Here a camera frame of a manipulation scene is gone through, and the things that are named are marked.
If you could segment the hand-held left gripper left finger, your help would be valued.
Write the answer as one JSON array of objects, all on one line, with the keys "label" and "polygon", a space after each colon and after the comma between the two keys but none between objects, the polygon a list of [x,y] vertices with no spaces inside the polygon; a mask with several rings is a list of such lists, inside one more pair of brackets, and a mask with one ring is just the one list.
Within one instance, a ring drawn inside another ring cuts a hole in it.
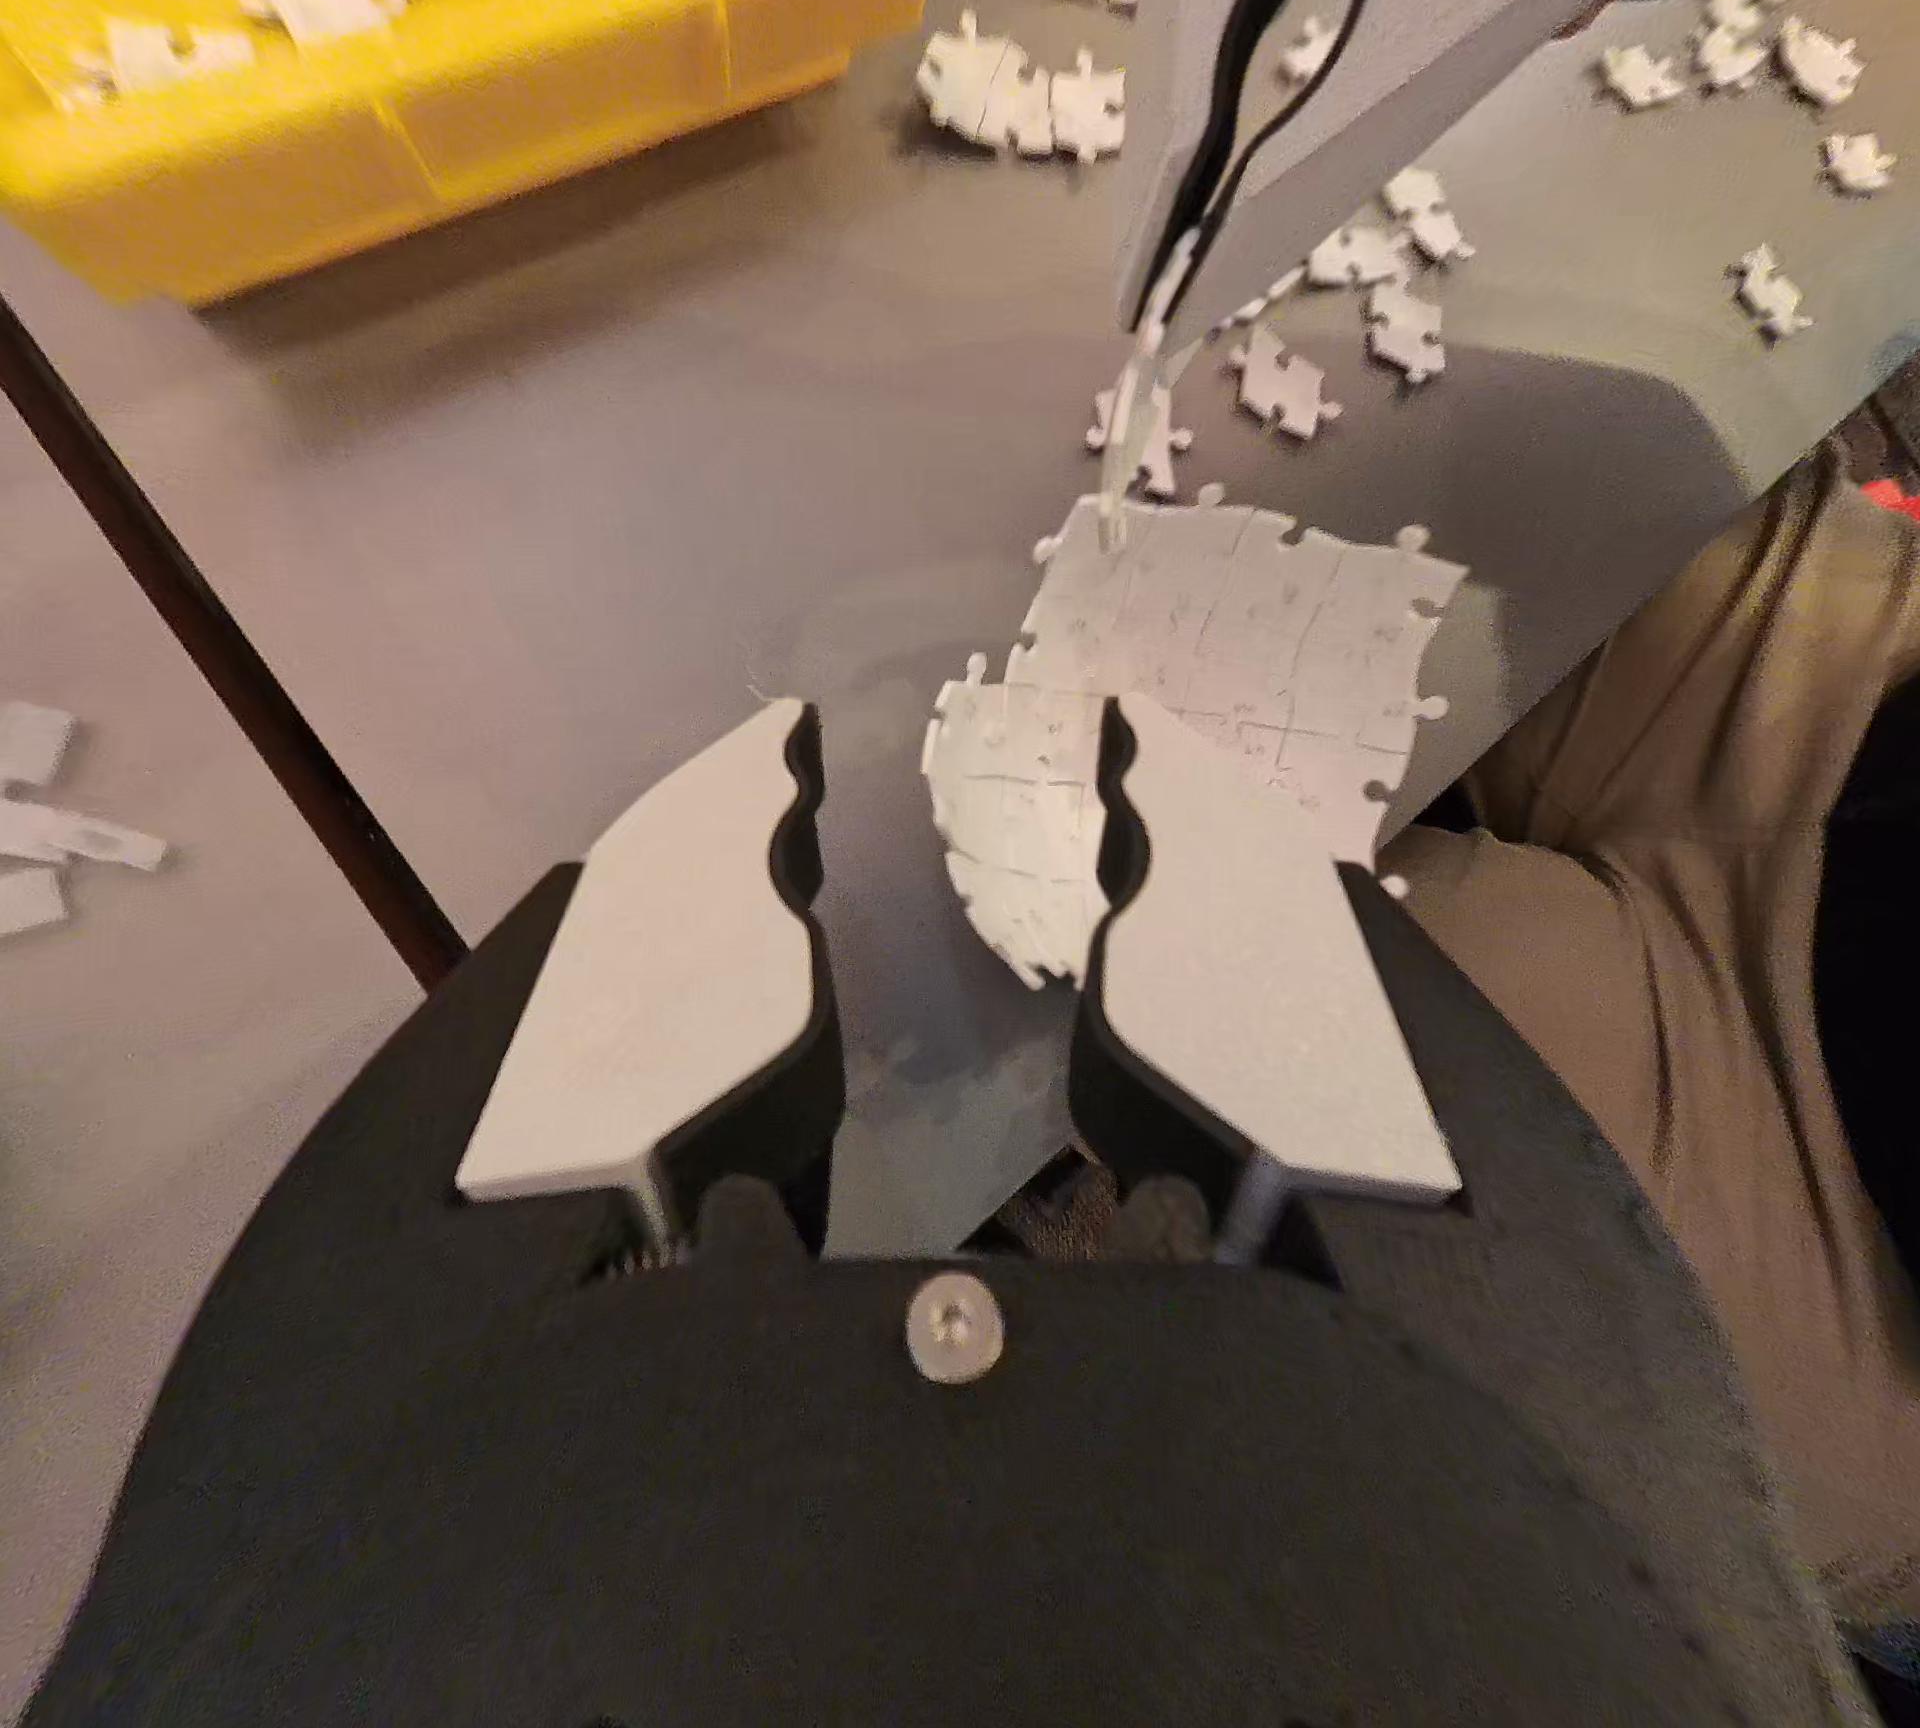
[{"label": "hand-held left gripper left finger", "polygon": [[841,1026],[813,704],[770,700],[587,851],[458,1163],[470,1203],[614,1193],[680,1251],[734,1176],[823,1238]]}]

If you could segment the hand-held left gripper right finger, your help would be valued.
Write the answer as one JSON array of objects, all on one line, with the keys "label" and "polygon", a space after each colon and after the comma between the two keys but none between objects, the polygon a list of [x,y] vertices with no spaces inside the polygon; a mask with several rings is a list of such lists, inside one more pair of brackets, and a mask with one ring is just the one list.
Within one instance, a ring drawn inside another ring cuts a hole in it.
[{"label": "hand-held left gripper right finger", "polygon": [[1347,876],[1296,796],[1140,697],[1103,703],[1099,908],[1068,1044],[1078,1139],[1130,1197],[1184,1185],[1211,1257],[1300,1197],[1464,1195]]}]

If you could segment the assembled white puzzle ball section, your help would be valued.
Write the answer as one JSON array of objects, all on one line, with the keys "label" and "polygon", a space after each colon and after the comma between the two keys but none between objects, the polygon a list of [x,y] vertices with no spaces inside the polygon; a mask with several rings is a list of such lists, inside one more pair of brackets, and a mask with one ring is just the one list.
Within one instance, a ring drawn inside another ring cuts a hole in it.
[{"label": "assembled white puzzle ball section", "polygon": [[1083,980],[1101,908],[1101,710],[1137,695],[1293,796],[1332,859],[1373,869],[1385,802],[1429,722],[1427,647],[1464,564],[1407,524],[1332,537],[1258,506],[1094,494],[1040,541],[1040,586],[997,678],[946,683],[920,772],[948,882],[978,940],[1031,992]]}]

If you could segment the white puzzle piece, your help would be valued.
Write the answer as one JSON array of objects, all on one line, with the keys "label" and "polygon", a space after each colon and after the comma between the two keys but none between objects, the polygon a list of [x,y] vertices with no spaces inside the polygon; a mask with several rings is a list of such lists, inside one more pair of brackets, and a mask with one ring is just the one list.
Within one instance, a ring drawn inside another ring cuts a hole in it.
[{"label": "white puzzle piece", "polygon": [[1198,228],[1180,234],[1147,289],[1132,345],[1109,391],[1099,443],[1095,524],[1107,554],[1128,537],[1128,501],[1172,501],[1180,433],[1172,422],[1172,380],[1166,369],[1166,327],[1194,264]]}]

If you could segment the yellow plastic bin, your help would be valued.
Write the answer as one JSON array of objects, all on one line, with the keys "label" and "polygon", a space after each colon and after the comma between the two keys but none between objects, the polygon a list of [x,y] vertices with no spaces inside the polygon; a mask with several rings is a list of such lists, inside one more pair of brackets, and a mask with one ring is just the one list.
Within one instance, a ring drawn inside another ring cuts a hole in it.
[{"label": "yellow plastic bin", "polygon": [[4,222],[111,303],[206,307],[841,78],[924,0],[4,0]]}]

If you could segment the three-piece joined puzzle strip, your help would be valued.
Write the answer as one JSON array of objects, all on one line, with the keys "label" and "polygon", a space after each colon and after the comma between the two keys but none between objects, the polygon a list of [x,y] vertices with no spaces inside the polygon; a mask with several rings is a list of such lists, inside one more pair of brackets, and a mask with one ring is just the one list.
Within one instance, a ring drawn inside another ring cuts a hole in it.
[{"label": "three-piece joined puzzle strip", "polygon": [[979,32],[974,12],[925,36],[915,92],[937,132],[991,154],[1094,167],[1125,142],[1120,66],[1079,50],[1068,68],[1042,68],[1012,39]]}]

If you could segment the scattered loose puzzle pieces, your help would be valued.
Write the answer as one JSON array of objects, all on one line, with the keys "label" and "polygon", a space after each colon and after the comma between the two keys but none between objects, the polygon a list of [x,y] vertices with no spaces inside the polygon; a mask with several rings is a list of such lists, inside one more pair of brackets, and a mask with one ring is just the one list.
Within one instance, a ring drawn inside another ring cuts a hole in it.
[{"label": "scattered loose puzzle pieces", "polygon": [[[1857,42],[1835,39],[1786,12],[1789,0],[1700,0],[1701,29],[1691,39],[1691,68],[1704,91],[1747,91],[1763,65],[1773,65],[1791,92],[1818,110],[1853,98],[1863,74]],[[1235,325],[1252,325],[1254,337],[1229,353],[1240,377],[1240,405],[1259,422],[1273,424],[1296,441],[1310,443],[1321,424],[1337,421],[1340,406],[1326,399],[1326,377],[1259,323],[1263,311],[1300,283],[1319,289],[1363,290],[1366,349],[1385,369],[1399,373],[1404,387],[1425,387],[1443,371],[1442,313],[1410,287],[1412,259],[1442,267],[1472,256],[1445,190],[1433,171],[1406,167],[1381,186],[1390,228],[1337,228],[1307,259],[1258,299],[1235,311]],[[1175,232],[1174,242],[1190,228]],[[1166,380],[1175,387],[1198,345],[1163,349]]]}]

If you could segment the person's black top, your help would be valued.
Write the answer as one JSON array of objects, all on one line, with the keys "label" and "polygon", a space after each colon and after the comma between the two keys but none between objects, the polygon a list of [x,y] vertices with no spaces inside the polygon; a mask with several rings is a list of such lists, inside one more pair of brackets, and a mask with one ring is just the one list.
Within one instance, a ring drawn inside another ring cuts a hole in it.
[{"label": "person's black top", "polygon": [[1821,840],[1821,1059],[1844,1116],[1899,1113],[1918,1072],[1918,683],[1869,719]]}]

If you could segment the pile of clear plastic clips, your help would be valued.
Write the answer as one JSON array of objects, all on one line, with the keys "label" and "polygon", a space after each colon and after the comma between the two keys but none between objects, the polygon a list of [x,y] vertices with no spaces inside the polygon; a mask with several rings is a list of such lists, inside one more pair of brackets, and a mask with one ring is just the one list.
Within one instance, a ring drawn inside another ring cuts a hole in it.
[{"label": "pile of clear plastic clips", "polygon": [[2,939],[51,930],[70,919],[66,871],[76,864],[160,872],[170,846],[155,834],[50,798],[80,737],[67,710],[2,703]]}]

